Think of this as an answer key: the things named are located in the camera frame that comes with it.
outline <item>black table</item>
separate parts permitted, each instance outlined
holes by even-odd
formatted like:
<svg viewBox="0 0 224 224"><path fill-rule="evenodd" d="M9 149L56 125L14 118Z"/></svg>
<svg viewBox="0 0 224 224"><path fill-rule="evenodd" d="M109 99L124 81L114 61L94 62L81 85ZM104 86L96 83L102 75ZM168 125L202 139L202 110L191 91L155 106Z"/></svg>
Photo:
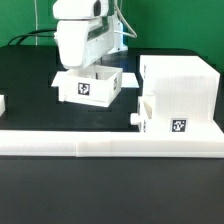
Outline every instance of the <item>black table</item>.
<svg viewBox="0 0 224 224"><path fill-rule="evenodd" d="M130 50L128 59L104 63L136 72L141 86L139 54L195 53ZM107 109L59 103L50 87L62 69L55 47L1 48L0 64L0 129L135 131L128 119L141 89L122 90ZM220 126L223 87L221 80ZM223 189L223 159L0 157L0 223L223 224Z"/></svg>

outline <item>white base platform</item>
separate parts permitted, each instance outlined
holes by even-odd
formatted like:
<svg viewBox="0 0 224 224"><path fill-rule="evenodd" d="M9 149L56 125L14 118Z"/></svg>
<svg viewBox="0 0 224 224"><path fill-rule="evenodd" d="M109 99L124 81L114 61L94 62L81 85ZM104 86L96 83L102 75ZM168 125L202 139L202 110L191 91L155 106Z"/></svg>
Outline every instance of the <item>white base platform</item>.
<svg viewBox="0 0 224 224"><path fill-rule="evenodd" d="M0 155L224 158L224 135L0 131Z"/></svg>

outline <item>white plastic box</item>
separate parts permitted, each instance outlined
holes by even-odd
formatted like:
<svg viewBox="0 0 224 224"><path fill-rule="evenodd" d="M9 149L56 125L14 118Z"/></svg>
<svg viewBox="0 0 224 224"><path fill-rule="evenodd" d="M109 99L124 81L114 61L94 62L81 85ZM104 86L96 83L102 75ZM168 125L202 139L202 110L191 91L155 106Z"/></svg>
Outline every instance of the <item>white plastic box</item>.
<svg viewBox="0 0 224 224"><path fill-rule="evenodd" d="M108 107L121 91L122 69L94 65L63 73L59 101Z"/></svg>
<svg viewBox="0 0 224 224"><path fill-rule="evenodd" d="M217 127L213 116L220 74L215 69L197 56L140 60L143 96L131 122L141 132L199 133Z"/></svg>

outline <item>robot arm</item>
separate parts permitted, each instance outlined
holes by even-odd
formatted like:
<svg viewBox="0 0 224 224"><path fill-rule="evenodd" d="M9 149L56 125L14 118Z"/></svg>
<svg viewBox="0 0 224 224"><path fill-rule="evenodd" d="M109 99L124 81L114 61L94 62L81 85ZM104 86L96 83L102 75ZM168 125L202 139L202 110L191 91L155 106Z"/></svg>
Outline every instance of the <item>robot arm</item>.
<svg viewBox="0 0 224 224"><path fill-rule="evenodd" d="M67 69L84 69L114 46L114 0L58 0L55 40Z"/></svg>

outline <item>black cable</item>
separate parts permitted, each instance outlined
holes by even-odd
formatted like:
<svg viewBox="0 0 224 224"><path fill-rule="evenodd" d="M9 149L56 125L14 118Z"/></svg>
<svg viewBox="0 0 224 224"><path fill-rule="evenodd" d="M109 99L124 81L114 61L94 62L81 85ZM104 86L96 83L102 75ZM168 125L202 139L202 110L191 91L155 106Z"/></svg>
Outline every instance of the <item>black cable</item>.
<svg viewBox="0 0 224 224"><path fill-rule="evenodd" d="M20 38L20 37L21 37L21 39L20 39L19 41L17 41L16 45L20 45L20 44L21 44L27 37L30 37L30 36L37 36L37 34L39 34L39 33L55 32L55 31L56 31L55 28L53 28L53 29L40 29L40 30L34 30L34 31L29 32L29 33L27 33L27 34L19 35L19 36L17 36L17 37L12 38L12 39L9 41L8 45L11 44L12 41L14 41L15 39Z"/></svg>
<svg viewBox="0 0 224 224"><path fill-rule="evenodd" d="M49 36L49 35L38 35L38 34L24 34L24 35L19 35L19 36L16 36L16 37L13 37L9 42L8 42L8 46L16 39L18 38L27 38L27 37L54 37L54 36Z"/></svg>

